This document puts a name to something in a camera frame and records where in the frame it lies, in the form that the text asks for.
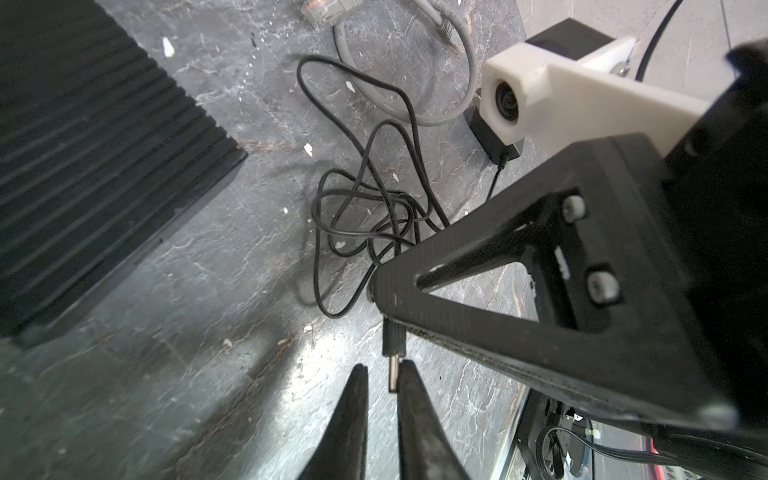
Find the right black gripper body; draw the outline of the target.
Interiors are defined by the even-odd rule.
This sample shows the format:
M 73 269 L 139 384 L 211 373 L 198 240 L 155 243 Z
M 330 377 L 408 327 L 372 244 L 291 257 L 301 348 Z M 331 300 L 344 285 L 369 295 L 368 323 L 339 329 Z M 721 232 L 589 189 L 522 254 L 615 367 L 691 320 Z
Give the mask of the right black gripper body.
M 671 179 L 664 192 L 685 252 L 706 279 L 689 299 L 731 403 L 705 409 L 708 430 L 767 429 L 767 41 L 726 56 L 736 80 L 710 104 L 647 91 L 664 135 Z

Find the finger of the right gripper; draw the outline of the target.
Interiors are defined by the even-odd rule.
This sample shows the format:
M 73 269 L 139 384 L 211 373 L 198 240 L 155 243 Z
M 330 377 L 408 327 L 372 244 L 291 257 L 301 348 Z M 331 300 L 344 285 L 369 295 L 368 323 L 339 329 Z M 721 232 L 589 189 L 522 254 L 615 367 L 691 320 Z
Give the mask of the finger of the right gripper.
M 385 263 L 369 291 L 412 333 L 602 419 L 733 430 L 738 400 L 689 300 L 683 252 L 640 133 L 574 143 Z M 519 263 L 529 317 L 438 295 Z

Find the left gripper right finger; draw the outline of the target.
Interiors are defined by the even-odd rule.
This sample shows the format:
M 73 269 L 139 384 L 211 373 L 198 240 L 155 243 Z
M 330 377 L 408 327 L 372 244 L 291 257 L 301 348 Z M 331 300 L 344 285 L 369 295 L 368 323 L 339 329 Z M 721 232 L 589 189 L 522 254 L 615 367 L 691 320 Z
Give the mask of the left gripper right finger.
M 401 479 L 469 479 L 411 360 L 400 362 L 397 415 Z

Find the black ribbed network switch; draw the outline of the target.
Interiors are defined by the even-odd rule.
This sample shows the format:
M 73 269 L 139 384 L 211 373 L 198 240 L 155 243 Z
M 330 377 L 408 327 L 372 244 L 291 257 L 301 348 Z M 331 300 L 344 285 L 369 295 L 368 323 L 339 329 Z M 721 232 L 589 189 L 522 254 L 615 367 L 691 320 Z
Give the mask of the black ribbed network switch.
M 96 2 L 1 5 L 1 335 L 70 331 L 246 151 Z

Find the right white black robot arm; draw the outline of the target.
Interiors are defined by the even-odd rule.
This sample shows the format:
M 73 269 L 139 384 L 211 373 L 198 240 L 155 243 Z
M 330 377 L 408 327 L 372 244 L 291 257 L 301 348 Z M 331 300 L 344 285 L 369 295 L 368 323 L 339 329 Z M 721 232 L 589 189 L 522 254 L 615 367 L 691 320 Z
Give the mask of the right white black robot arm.
M 544 163 L 376 273 L 386 347 L 413 333 L 526 384 L 530 479 L 767 475 L 767 42 L 703 101 L 566 19 L 487 59 L 477 139 Z

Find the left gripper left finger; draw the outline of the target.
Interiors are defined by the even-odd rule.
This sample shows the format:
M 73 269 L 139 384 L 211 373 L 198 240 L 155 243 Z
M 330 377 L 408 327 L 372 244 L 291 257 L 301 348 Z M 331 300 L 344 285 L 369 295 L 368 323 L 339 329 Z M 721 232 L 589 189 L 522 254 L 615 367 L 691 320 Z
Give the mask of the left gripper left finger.
M 368 368 L 356 364 L 326 430 L 299 479 L 364 479 L 367 458 Z

